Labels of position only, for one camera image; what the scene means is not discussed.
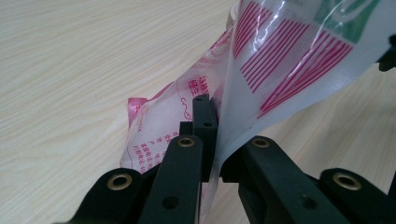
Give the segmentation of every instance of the light wood grain surface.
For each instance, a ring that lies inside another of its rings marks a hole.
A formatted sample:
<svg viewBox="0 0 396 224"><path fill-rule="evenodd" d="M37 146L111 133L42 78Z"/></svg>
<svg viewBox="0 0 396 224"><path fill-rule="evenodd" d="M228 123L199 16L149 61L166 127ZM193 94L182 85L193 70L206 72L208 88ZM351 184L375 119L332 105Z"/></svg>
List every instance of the light wood grain surface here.
<svg viewBox="0 0 396 224"><path fill-rule="evenodd" d="M151 97L224 31L233 0L1 1L0 223L70 219L119 167L127 99ZM396 70L265 130L303 171L343 167L388 192L396 168ZM209 223L248 223L221 185Z"/></svg>

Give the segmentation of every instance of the printed plastic packaging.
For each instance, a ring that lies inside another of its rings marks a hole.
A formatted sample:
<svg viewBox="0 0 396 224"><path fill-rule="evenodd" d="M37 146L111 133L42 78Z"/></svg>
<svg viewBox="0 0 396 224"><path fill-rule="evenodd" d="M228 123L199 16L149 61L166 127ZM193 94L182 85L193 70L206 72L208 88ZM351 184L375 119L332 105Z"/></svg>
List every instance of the printed plastic packaging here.
<svg viewBox="0 0 396 224"><path fill-rule="evenodd" d="M131 98L121 166L146 172L161 162L191 101L215 99L219 133L206 213L224 161L251 137L341 90L388 48L392 0L241 1L233 26L152 100Z"/></svg>

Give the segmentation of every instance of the black mechanical part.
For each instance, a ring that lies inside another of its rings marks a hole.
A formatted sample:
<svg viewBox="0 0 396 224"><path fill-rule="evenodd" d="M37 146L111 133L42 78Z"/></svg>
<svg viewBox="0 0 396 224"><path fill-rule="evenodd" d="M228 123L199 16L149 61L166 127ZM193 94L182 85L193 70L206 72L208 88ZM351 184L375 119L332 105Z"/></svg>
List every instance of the black mechanical part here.
<svg viewBox="0 0 396 224"><path fill-rule="evenodd" d="M387 72L396 67L396 35L389 38L390 49L378 60L378 69L381 72Z"/></svg>
<svg viewBox="0 0 396 224"><path fill-rule="evenodd" d="M138 223L198 223L202 157L196 136L172 139Z"/></svg>
<svg viewBox="0 0 396 224"><path fill-rule="evenodd" d="M256 136L240 150L247 172L259 191L256 195L261 195L265 201L265 204L259 201L258 206L266 207L260 213L247 212L254 216L249 218L250 223L262 220L262 213L265 213L265 220L260 223L348 223L273 140ZM239 181L240 185L251 186L251 180L245 184L240 177Z"/></svg>
<svg viewBox="0 0 396 224"><path fill-rule="evenodd" d="M136 223L145 200L142 185L143 178L137 171L120 168L107 172L66 223Z"/></svg>
<svg viewBox="0 0 396 224"><path fill-rule="evenodd" d="M351 223L396 223L396 203L360 175L326 170L319 187Z"/></svg>
<svg viewBox="0 0 396 224"><path fill-rule="evenodd" d="M192 100L192 121L180 122L180 134L192 134L204 144L202 182L208 182L215 158L218 123L209 95L199 95Z"/></svg>

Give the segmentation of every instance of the transparent plastic film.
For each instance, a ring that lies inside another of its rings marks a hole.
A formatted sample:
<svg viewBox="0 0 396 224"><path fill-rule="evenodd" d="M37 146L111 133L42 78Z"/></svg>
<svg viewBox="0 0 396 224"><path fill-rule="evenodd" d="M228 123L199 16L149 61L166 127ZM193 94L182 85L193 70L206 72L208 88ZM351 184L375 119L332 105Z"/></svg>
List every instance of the transparent plastic film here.
<svg viewBox="0 0 396 224"><path fill-rule="evenodd" d="M121 166L144 173L160 163L179 123L191 120L192 98L209 93L219 132L204 217L224 161L255 134L363 74L389 48L395 9L392 0L241 1L233 25L192 68L153 99L129 100Z"/></svg>

